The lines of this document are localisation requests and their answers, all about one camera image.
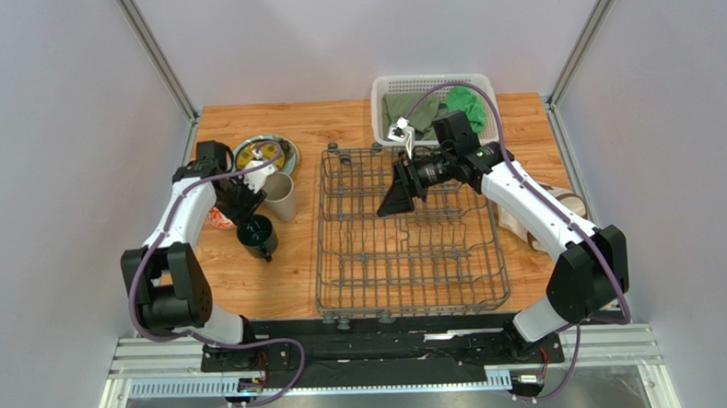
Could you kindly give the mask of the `red patterned white bowl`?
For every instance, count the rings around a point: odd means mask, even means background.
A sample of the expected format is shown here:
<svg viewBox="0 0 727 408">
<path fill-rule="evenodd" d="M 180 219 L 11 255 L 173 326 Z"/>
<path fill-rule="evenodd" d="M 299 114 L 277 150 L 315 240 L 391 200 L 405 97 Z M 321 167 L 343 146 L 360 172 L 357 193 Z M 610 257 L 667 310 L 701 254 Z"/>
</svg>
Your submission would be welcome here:
<svg viewBox="0 0 727 408">
<path fill-rule="evenodd" d="M 232 230 L 235 224 L 231 222 L 218 208 L 212 207 L 205 217 L 205 222 L 214 228 Z"/>
</svg>

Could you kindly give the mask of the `dark green mug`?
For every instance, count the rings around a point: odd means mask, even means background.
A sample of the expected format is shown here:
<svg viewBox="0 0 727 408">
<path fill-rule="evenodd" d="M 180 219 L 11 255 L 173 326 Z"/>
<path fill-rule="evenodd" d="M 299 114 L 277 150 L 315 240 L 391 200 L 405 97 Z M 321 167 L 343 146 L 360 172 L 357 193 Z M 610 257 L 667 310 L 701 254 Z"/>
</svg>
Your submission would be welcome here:
<svg viewBox="0 0 727 408">
<path fill-rule="evenodd" d="M 254 215 L 237 226 L 237 239 L 255 259 L 271 262 L 278 246 L 275 227 L 265 215 Z"/>
</svg>

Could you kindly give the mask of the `beige plastic cup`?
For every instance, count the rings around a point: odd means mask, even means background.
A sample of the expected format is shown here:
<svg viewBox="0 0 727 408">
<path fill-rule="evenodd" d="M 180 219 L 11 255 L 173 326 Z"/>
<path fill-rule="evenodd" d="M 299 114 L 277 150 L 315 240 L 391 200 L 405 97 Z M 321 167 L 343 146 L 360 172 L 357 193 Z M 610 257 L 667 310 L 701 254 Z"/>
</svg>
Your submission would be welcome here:
<svg viewBox="0 0 727 408">
<path fill-rule="evenodd" d="M 269 176 L 264 182 L 263 191 L 264 203 L 276 219 L 287 222 L 296 217 L 298 206 L 295 184 L 288 174 L 278 171 Z"/>
</svg>

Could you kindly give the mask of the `yellow patterned plate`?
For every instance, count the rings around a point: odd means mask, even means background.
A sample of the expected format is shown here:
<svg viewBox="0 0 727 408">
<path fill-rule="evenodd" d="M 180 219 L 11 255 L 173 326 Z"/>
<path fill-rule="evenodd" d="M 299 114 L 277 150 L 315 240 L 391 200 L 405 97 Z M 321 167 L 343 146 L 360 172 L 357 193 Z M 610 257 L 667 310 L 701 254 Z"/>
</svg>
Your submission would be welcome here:
<svg viewBox="0 0 727 408">
<path fill-rule="evenodd" d="M 252 159 L 252 151 L 254 148 L 261 147 L 265 152 L 266 157 L 273 156 L 278 151 L 281 154 L 278 160 L 275 162 L 277 170 L 281 170 L 286 174 L 291 174 L 294 170 L 294 151 L 291 144 L 285 140 L 256 140 L 246 142 L 245 144 L 237 147 L 234 150 L 234 165 L 236 169 L 244 169 L 247 163 Z"/>
</svg>

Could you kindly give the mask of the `pale green flower plate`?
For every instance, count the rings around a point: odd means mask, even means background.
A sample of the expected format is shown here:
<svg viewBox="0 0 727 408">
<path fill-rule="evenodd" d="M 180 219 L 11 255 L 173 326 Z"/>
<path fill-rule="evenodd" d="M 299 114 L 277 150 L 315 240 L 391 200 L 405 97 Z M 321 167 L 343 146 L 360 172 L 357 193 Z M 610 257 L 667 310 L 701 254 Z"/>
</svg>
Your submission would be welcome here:
<svg viewBox="0 0 727 408">
<path fill-rule="evenodd" d="M 279 171 L 292 175 L 299 166 L 299 150 L 295 143 L 279 134 L 258 134 L 244 140 L 233 149 L 235 169 L 245 169 L 251 161 L 271 160 L 280 149 L 282 154 L 273 162 Z"/>
</svg>

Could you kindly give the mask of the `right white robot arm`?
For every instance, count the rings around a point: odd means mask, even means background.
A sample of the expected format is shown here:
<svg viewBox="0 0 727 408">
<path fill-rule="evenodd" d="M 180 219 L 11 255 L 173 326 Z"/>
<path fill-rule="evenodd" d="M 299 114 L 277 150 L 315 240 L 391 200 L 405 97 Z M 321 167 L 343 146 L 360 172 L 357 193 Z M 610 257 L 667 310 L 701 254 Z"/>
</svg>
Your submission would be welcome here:
<svg viewBox="0 0 727 408">
<path fill-rule="evenodd" d="M 438 117 L 433 128 L 438 150 L 415 158 L 408 120 L 390 126 L 388 138 L 403 144 L 405 154 L 393 163 L 393 184 L 377 215 L 412 212 L 429 188 L 450 180 L 472 187 L 511 214 L 556 264 L 545 294 L 507 327 L 512 340 L 535 343 L 612 301 L 626 303 L 627 241 L 619 228 L 597 226 L 572 212 L 527 175 L 501 141 L 481 144 L 464 112 Z"/>
</svg>

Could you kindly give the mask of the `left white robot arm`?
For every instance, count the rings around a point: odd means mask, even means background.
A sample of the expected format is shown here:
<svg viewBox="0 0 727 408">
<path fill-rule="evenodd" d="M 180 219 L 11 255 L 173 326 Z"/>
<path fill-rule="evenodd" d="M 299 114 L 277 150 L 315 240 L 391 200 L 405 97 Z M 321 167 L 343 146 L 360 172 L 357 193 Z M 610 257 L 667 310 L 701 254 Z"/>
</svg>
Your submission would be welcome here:
<svg viewBox="0 0 727 408">
<path fill-rule="evenodd" d="M 256 147 L 243 169 L 218 141 L 202 142 L 195 159 L 177 169 L 166 211 L 141 247 L 124 251 L 121 271 L 128 310 L 137 333 L 152 342 L 191 337 L 215 348 L 241 350 L 259 344 L 250 321 L 216 304 L 195 253 L 206 216 L 218 209 L 236 227 L 248 256 L 271 262 L 277 238 L 271 221 L 257 215 L 264 183 L 276 173 L 282 147 L 269 145 L 265 159 Z"/>
</svg>

